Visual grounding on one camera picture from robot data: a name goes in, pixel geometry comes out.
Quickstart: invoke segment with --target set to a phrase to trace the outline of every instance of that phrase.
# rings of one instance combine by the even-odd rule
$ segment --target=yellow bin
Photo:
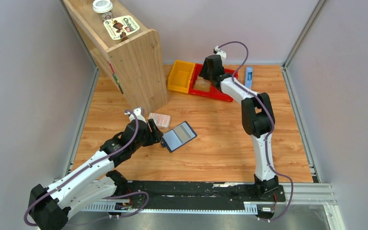
[[[192,62],[176,60],[169,75],[167,89],[188,93],[195,66]]]

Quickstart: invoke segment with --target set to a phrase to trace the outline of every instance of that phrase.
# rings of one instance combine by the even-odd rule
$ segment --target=small white box
[[[171,116],[164,114],[150,113],[149,119],[153,119],[158,128],[169,128],[171,122]]]

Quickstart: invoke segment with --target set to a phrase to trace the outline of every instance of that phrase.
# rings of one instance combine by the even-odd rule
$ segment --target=gray floor
[[[277,215],[284,206],[277,207]],[[85,223],[104,217],[106,213],[80,212],[69,223]],[[323,206],[294,205],[280,220],[264,223],[255,216],[220,214],[156,214],[139,213],[119,220],[101,220],[81,227],[65,227],[65,230],[329,230]]]

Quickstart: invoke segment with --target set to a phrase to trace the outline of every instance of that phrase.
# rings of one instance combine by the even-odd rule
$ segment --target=white wall
[[[329,0],[289,72],[346,229],[368,229],[368,1]]]
[[[283,63],[317,0],[120,0],[160,33],[165,62],[203,62],[215,46],[238,40],[249,63]],[[228,63],[244,60],[242,46],[225,47]]]
[[[58,0],[0,0],[0,230],[64,176],[95,67]]]

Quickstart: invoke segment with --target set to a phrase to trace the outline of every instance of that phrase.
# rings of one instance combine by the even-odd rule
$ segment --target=wooden tabletop
[[[171,68],[172,65],[164,66],[166,78]],[[242,68],[239,71],[242,83],[244,75],[245,68]],[[271,99],[276,118],[272,140],[276,170],[289,175],[294,182],[312,182],[280,66],[253,66],[252,89],[268,93]],[[132,108],[112,81],[101,74],[74,169],[106,140],[125,130],[129,122],[125,109]],[[155,112],[172,117],[170,128],[187,121],[198,136],[173,153],[160,144],[140,148],[117,168],[128,180],[253,182],[253,145],[243,130],[239,104],[169,91],[168,104]],[[282,177],[279,180],[288,182]]]

